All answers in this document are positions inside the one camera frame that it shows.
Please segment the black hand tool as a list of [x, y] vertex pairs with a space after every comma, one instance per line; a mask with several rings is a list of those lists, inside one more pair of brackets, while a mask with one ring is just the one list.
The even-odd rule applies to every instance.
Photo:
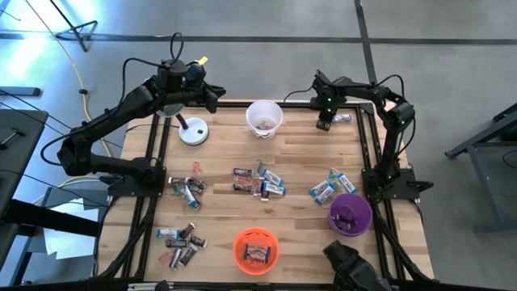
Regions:
[[11, 141], [12, 139], [14, 139], [16, 137], [25, 137], [26, 136], [26, 134], [20, 129], [12, 128], [11, 131], [12, 131], [12, 133], [8, 137], [5, 137], [3, 140], [0, 141], [0, 150], [7, 150], [8, 149], [7, 143], [9, 141]]

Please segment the white desk lamp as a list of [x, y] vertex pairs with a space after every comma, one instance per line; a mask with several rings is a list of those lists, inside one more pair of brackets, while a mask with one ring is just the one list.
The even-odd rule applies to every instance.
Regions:
[[157, 111], [160, 117], [175, 117], [179, 121], [179, 138], [189, 146], [198, 146], [204, 143], [209, 135], [208, 124], [199, 117], [185, 119], [181, 111], [186, 106], [178, 103], [166, 105], [162, 110]]

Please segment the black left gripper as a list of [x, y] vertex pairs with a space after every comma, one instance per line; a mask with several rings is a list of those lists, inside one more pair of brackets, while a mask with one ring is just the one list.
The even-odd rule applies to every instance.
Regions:
[[204, 81], [205, 77], [206, 71], [199, 62], [187, 64], [185, 84], [194, 93], [193, 101], [199, 105], [203, 104], [210, 113], [216, 113], [217, 99], [225, 94], [225, 88], [207, 84]]

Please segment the orange plastic basket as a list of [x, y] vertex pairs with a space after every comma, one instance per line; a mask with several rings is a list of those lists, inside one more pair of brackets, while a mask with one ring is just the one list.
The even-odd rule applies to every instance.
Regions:
[[[244, 260], [244, 247], [246, 244], [266, 245], [271, 249], [267, 253], [267, 264], [253, 264]], [[278, 239], [264, 228], [254, 227], [243, 230], [233, 241], [233, 258], [238, 268], [245, 274], [261, 276], [273, 269], [280, 257], [280, 244]]]

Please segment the white metal bracket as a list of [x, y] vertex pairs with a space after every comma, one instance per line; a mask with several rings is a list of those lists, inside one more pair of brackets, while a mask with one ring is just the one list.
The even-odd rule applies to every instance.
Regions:
[[127, 291], [172, 291], [174, 284], [167, 281], [130, 284]]

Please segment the black metal cart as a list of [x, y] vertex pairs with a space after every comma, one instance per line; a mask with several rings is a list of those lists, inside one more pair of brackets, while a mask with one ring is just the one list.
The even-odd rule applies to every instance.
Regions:
[[475, 234], [517, 231], [517, 103], [492, 119], [486, 129], [444, 152], [449, 159], [467, 154], [494, 221]]

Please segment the purple plastic basket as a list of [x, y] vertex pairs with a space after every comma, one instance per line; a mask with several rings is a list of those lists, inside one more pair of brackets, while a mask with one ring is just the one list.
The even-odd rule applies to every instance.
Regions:
[[[333, 223], [333, 218], [338, 217], [338, 209], [340, 206], [347, 206], [354, 215], [354, 225], [348, 231], [341, 231]], [[327, 225], [337, 234], [347, 237], [357, 237], [365, 233], [372, 224], [372, 209], [369, 203], [361, 196], [356, 194], [343, 194], [334, 199], [327, 213]]]

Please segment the person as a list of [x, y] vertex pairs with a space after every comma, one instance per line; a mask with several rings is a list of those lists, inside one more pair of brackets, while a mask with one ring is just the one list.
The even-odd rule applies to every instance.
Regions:
[[335, 240], [322, 252], [334, 270], [330, 291], [392, 291], [389, 282], [380, 278], [355, 248]]

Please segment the black aluminium table frame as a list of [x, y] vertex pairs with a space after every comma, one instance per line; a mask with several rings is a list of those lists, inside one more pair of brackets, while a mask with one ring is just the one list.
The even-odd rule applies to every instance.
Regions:
[[[134, 195], [118, 199], [107, 214], [99, 247], [99, 275], [86, 282], [87, 291], [127, 291], [130, 284], [166, 280], [180, 289], [202, 290], [327, 290], [334, 270], [323, 249], [338, 235], [326, 224], [326, 207], [317, 206], [309, 189], [330, 168], [361, 184], [362, 171], [379, 157], [383, 130], [370, 103], [347, 103], [341, 111], [354, 120], [329, 132], [316, 128], [317, 113], [307, 103], [284, 103], [285, 123], [275, 137], [258, 139], [246, 126], [246, 103], [226, 101], [216, 114], [187, 108], [185, 116], [199, 116], [209, 125], [208, 140], [199, 146], [184, 145], [174, 125], [162, 118], [133, 120], [126, 133], [124, 158], [153, 155], [169, 175], [190, 175], [192, 164], [202, 167], [200, 178], [208, 184], [201, 208], [190, 210], [178, 197], [163, 192], [150, 200], [155, 206], [152, 222], [138, 240], [126, 271], [108, 273], [108, 265], [128, 241], [129, 233], [145, 216], [148, 202]], [[231, 188], [231, 171], [263, 161], [287, 184], [285, 198], [260, 202]], [[160, 264], [165, 250], [156, 237], [160, 228], [195, 224], [208, 247], [179, 270]], [[233, 241], [251, 227], [262, 227], [280, 243], [280, 257], [261, 276], [245, 274], [235, 264]]]

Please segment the white plastic bucket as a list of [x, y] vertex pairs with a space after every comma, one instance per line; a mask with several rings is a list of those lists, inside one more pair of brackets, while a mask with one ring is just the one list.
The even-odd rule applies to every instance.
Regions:
[[[276, 126], [272, 130], [255, 128], [255, 124], [263, 117], [274, 121]], [[246, 123], [251, 132], [259, 139], [271, 139], [284, 123], [284, 112], [276, 102], [271, 100], [259, 100], [253, 102], [246, 109]]]

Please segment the black tripod stand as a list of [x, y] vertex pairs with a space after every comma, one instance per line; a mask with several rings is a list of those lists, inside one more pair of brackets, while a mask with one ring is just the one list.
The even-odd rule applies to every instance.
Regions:
[[62, 9], [55, 3], [54, 0], [49, 0], [52, 6], [56, 9], [57, 13], [63, 18], [65, 23], [68, 25], [68, 28], [62, 32], [57, 32], [54, 36], [58, 40], [76, 40], [81, 47], [83, 52], [87, 52], [88, 48], [86, 46], [86, 42], [91, 40], [95, 29], [98, 26], [97, 20], [91, 20], [89, 22], [81, 23], [75, 25], [71, 20], [65, 15]]

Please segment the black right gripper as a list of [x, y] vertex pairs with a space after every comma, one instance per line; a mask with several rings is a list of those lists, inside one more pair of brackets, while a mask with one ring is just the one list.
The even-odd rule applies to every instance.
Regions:
[[[315, 90], [316, 96], [310, 100], [310, 109], [320, 112], [320, 118], [333, 118], [338, 109], [339, 93], [335, 87], [341, 85], [343, 77], [330, 81], [322, 72], [316, 72], [311, 88]], [[319, 119], [316, 127], [323, 131], [330, 131], [333, 120], [324, 122]]]

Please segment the black side table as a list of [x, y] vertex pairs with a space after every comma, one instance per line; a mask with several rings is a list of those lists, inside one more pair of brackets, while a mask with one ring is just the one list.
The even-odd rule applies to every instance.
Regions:
[[0, 109], [0, 141], [12, 133], [12, 128], [26, 134], [9, 141], [7, 150], [0, 150], [0, 270], [23, 226], [29, 230], [46, 228], [92, 237], [97, 236], [100, 227], [99, 222], [14, 198], [48, 117], [42, 110]]

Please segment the white paper sheets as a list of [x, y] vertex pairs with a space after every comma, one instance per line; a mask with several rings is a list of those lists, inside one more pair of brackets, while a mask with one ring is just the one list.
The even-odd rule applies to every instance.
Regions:
[[[95, 222], [99, 219], [99, 210], [97, 208], [85, 209], [82, 198], [52, 207], [52, 210]], [[88, 256], [93, 255], [94, 252], [95, 238], [88, 235], [44, 229], [44, 241], [47, 254], [56, 254], [56, 259]]]

